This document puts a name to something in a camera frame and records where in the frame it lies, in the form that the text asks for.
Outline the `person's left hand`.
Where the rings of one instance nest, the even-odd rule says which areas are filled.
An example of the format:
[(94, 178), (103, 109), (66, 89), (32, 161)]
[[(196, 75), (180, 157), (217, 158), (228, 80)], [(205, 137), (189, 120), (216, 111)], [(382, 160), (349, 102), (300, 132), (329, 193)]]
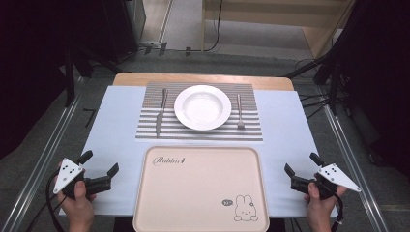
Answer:
[(96, 194), (86, 195), (86, 187), (83, 181), (78, 181), (74, 187), (75, 199), (70, 199), (62, 192), (57, 193), (57, 199), (69, 220), (70, 225), (92, 225), (95, 214), (92, 202), (97, 198)]

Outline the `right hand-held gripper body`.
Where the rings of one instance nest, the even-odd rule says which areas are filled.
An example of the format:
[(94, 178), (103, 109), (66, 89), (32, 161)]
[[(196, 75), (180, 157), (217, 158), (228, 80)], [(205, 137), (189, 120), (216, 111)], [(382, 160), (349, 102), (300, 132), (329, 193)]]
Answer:
[(296, 191), (308, 194), (308, 185), (315, 183), (319, 189), (320, 199), (328, 199), (337, 194), (339, 186), (361, 192), (362, 189), (354, 183), (335, 163), (318, 169), (316, 179), (305, 179), (296, 174), (290, 178), (290, 187)]

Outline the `steel table knife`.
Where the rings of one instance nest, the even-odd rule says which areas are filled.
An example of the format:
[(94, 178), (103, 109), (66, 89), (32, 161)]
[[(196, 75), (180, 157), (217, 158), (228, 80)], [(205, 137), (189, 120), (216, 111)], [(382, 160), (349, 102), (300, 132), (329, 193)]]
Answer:
[(161, 124), (162, 124), (162, 119), (163, 119), (163, 113), (165, 110), (167, 94), (168, 94), (168, 89), (163, 88), (162, 89), (162, 99), (161, 99), (161, 109), (156, 119), (156, 137), (157, 138), (159, 138), (161, 135)]

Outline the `black cabinet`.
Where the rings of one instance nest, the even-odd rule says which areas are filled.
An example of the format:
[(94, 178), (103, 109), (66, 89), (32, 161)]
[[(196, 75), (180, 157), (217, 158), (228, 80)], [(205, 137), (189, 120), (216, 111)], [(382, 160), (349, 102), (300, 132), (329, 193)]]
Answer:
[(123, 62), (138, 50), (146, 22), (143, 0), (102, 0), (111, 42), (110, 59)]

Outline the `aluminium floor rail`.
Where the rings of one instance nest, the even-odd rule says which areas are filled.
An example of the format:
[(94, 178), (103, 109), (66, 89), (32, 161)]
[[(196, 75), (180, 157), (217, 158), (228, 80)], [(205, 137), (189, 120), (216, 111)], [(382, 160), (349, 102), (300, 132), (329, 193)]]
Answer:
[(364, 173), (356, 160), (355, 153), (347, 140), (338, 117), (333, 114), (329, 106), (326, 106), (324, 111), (337, 139), (337, 144), (341, 150), (351, 177), (362, 189), (359, 195), (373, 230), (375, 232), (390, 232), (379, 205), (366, 181)]
[(17, 232), (75, 113), (80, 94), (64, 107), (58, 98), (22, 144), (0, 161), (0, 232)]

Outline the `steel fork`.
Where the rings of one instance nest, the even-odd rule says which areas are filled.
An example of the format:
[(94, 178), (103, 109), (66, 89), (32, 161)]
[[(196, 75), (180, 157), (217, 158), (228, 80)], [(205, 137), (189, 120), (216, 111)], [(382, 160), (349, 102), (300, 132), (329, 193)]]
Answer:
[(245, 123), (243, 121), (243, 115), (242, 115), (242, 104), (241, 104), (241, 95), (237, 95), (237, 106), (238, 106), (238, 123), (237, 127), (239, 130), (244, 130), (245, 129)]

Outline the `dark curtain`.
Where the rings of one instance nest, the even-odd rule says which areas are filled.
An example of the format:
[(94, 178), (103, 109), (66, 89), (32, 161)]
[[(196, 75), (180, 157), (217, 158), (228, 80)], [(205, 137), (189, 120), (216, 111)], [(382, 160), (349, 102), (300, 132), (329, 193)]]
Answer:
[(66, 91), (65, 49), (82, 74), (92, 68), (74, 46), (90, 0), (0, 0), (0, 159), (13, 152)]
[(349, 100), (378, 134), (370, 151), (410, 179), (410, 0), (357, 0), (345, 33)]

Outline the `person's right hand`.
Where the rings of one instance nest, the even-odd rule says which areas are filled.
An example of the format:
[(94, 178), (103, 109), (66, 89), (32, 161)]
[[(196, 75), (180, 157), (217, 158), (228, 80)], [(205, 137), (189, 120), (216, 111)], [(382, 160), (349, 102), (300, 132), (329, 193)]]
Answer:
[(337, 204), (335, 197), (321, 200), (319, 189), (315, 183), (308, 185), (308, 194), (304, 197), (307, 202), (307, 223), (310, 225), (325, 225), (331, 227), (330, 215)]

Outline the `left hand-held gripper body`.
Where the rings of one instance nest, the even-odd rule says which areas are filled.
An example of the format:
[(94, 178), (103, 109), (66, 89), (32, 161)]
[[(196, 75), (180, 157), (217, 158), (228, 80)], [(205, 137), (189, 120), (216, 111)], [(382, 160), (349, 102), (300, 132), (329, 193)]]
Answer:
[(100, 192), (111, 190), (112, 174), (108, 172), (105, 176), (91, 179), (84, 177), (84, 168), (74, 161), (64, 158), (58, 177), (54, 185), (53, 193), (62, 192), (70, 199), (75, 199), (74, 187), (78, 181), (83, 181), (86, 187), (86, 195), (91, 196)]

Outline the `black metal stand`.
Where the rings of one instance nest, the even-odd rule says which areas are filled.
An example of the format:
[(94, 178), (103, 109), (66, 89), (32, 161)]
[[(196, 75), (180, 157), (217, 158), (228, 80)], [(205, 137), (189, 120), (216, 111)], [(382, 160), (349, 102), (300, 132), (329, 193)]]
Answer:
[(313, 80), (316, 84), (323, 85), (328, 79), (331, 79), (328, 106), (332, 113), (337, 116), (337, 87), (340, 80), (340, 63), (335, 59), (327, 58), (324, 60)]
[(65, 72), (66, 72), (66, 107), (69, 107), (74, 98), (75, 98), (75, 90), (74, 90), (74, 80), (73, 80), (73, 59), (71, 55), (71, 49), (67, 47), (65, 49)]

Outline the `striped woven placemat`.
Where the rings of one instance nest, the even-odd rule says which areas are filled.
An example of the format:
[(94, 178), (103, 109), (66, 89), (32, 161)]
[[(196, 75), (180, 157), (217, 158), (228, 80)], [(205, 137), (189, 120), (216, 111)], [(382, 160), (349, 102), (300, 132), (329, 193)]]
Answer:
[[(219, 88), (231, 101), (231, 114), (227, 121), (213, 130), (192, 130), (184, 126), (176, 117), (174, 102), (185, 89), (194, 85), (210, 85)], [(159, 139), (181, 139), (196, 141), (246, 141), (263, 140), (259, 113), (254, 91), (249, 84), (236, 83), (188, 83), (188, 82), (151, 82), (147, 85), (142, 109), (137, 124), (137, 139), (156, 139), (156, 119), (161, 109), (162, 89), (168, 89), (165, 110)], [(241, 95), (242, 115), (245, 129), (239, 130), (237, 95)]]

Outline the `beige tray with rabbit print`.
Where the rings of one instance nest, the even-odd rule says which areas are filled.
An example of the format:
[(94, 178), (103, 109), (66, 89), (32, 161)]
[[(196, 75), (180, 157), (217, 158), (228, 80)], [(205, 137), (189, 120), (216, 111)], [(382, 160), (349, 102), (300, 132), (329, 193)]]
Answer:
[(269, 225), (255, 150), (147, 151), (133, 216), (136, 232), (265, 232)]

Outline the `wooden shelf unit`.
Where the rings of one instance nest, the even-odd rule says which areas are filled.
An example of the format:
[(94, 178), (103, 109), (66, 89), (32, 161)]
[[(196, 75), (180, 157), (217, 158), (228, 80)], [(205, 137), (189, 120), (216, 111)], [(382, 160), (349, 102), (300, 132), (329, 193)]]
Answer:
[(357, 0), (202, 0), (202, 39), (205, 20), (299, 26), (314, 58), (328, 50), (334, 34), (351, 15)]

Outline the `white table sheet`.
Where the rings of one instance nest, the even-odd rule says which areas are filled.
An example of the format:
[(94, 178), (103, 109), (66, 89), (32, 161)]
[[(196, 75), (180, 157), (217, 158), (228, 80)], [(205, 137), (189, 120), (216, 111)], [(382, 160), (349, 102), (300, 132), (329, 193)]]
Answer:
[(138, 191), (146, 151), (153, 146), (251, 147), (260, 157), (269, 214), (273, 218), (305, 215), (301, 193), (291, 189), (283, 168), (290, 165), (305, 177), (317, 170), (309, 155), (316, 150), (305, 112), (295, 91), (256, 90), (253, 87), (263, 140), (196, 141), (181, 139), (137, 139), (137, 124), (147, 87), (107, 88), (85, 147), (93, 152), (86, 162), (90, 177), (101, 176), (113, 164), (120, 171), (109, 191), (98, 195), (94, 209), (100, 216), (130, 217)]

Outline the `white deep plate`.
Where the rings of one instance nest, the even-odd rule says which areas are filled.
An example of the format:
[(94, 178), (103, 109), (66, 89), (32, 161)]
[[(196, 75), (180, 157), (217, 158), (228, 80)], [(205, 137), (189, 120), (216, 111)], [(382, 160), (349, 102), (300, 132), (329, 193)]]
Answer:
[(209, 131), (227, 121), (231, 114), (231, 101), (219, 88), (194, 85), (177, 96), (174, 112), (184, 126), (196, 131)]

